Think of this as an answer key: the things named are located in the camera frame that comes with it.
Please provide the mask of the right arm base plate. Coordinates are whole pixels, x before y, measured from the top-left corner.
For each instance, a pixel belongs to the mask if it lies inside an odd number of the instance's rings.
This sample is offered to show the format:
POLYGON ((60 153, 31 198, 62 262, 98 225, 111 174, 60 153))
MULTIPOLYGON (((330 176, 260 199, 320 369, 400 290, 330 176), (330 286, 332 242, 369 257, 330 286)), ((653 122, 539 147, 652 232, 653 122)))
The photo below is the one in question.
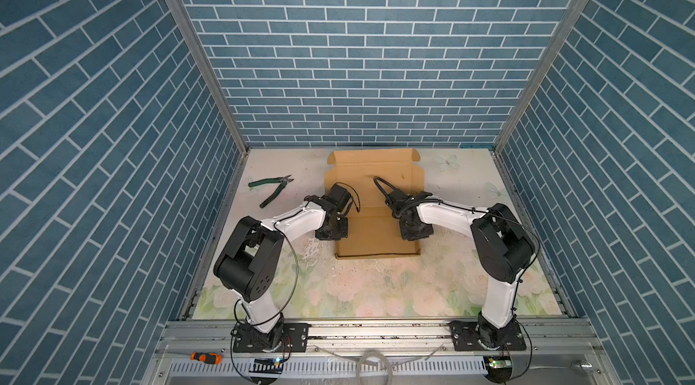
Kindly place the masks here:
POLYGON ((451 321, 448 323, 456 352, 523 352, 527 350, 519 324, 512 320, 497 329, 488 323, 451 321))

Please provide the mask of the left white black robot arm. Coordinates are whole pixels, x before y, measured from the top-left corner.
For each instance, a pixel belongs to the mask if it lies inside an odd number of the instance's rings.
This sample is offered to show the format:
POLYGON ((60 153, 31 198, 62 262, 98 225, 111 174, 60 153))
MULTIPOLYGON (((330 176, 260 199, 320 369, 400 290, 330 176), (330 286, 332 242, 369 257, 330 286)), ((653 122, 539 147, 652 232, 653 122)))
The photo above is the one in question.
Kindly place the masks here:
POLYGON ((307 196, 299 207, 279 216, 240 219, 213 266, 214 275, 237 294, 246 313, 237 325, 239 335, 251 337, 264 351, 287 340, 282 309, 270 294, 282 247, 309 233, 319 240, 346 238, 352 209, 360 210, 358 193, 335 184, 326 194, 307 196))

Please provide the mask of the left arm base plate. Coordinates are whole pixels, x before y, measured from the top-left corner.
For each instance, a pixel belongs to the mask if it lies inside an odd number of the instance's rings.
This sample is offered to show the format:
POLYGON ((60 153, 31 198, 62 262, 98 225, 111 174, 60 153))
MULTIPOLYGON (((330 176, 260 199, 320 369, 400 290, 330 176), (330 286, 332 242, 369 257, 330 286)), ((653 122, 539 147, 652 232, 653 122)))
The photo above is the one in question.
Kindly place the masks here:
POLYGON ((267 334, 249 323, 237 325, 231 333, 234 353, 306 352, 309 338, 307 323, 278 322, 267 334))

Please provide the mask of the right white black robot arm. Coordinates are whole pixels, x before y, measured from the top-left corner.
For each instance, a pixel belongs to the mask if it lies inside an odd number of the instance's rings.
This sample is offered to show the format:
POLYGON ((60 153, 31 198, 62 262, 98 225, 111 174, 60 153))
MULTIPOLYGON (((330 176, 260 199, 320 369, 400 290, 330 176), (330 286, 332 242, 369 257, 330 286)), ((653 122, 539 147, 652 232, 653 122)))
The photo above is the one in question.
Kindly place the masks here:
POLYGON ((510 208, 497 203, 476 208, 436 198, 429 192, 407 195, 400 189, 385 194, 385 204, 398 220, 401 237, 430 237, 434 227, 470 236, 481 267, 488 275, 483 308, 478 314, 480 344, 496 350, 517 334, 515 301, 521 279, 538 249, 510 208))

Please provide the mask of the brown cardboard box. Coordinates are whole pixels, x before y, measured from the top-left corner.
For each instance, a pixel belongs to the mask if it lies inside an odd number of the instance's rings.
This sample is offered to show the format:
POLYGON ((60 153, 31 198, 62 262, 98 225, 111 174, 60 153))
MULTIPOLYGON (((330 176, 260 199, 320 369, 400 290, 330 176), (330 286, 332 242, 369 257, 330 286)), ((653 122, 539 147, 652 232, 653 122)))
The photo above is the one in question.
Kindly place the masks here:
POLYGON ((334 151, 329 155, 330 171, 325 174, 326 188, 347 184, 359 196, 360 211, 352 209, 349 234, 335 244, 338 259, 408 258, 419 256, 417 240, 403 240, 397 218, 387 207, 386 197, 373 179, 382 178, 407 195, 425 189, 425 170, 418 166, 417 150, 334 151))

